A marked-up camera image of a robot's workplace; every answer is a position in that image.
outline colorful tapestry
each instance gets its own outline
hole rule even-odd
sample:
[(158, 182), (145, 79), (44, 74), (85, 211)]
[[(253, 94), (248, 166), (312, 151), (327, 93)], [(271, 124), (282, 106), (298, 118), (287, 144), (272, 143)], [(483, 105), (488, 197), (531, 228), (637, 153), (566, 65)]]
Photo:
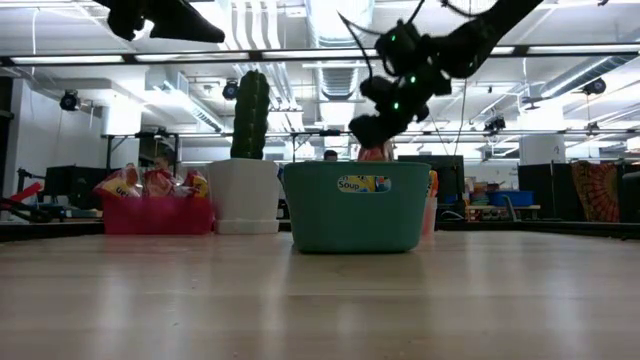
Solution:
[(580, 161), (571, 170), (587, 221), (619, 222), (617, 166)]

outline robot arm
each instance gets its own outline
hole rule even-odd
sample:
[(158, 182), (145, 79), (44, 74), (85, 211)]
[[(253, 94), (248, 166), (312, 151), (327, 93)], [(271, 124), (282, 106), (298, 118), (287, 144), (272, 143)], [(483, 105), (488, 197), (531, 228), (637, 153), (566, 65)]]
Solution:
[[(363, 115), (349, 124), (363, 147), (371, 148), (405, 131), (411, 121), (429, 115), (426, 102), (451, 94), (451, 78), (468, 78), (487, 60), (500, 39), (542, 0), (498, 0), (489, 10), (443, 37), (420, 36), (411, 23), (380, 36), (375, 48), (385, 70), (397, 79), (375, 76), (360, 84), (364, 96), (376, 103), (378, 115)], [(443, 6), (461, 10), (443, 0)]]

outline green cactus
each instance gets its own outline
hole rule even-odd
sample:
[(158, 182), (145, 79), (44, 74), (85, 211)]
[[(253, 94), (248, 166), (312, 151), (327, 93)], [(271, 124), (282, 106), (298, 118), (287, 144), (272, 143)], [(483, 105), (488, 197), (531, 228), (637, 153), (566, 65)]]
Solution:
[(262, 160), (269, 123), (269, 83), (264, 74), (249, 71), (240, 80), (233, 121), (231, 157)]

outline teal plastic basket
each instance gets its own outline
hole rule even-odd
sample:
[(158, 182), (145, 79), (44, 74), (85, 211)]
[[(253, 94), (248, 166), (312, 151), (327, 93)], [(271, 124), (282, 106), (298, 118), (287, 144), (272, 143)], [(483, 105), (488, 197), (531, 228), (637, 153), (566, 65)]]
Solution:
[[(398, 253), (418, 244), (430, 182), (427, 164), (305, 162), (284, 169), (296, 248), (304, 253)], [(344, 176), (390, 180), (386, 192), (343, 192)]]

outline white flower pot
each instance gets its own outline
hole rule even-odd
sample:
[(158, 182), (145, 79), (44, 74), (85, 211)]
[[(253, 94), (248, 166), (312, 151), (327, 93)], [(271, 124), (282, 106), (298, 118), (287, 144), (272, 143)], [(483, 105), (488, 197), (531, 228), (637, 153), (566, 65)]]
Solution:
[(218, 234), (274, 234), (280, 225), (278, 166), (273, 161), (230, 159), (208, 166), (209, 198)]

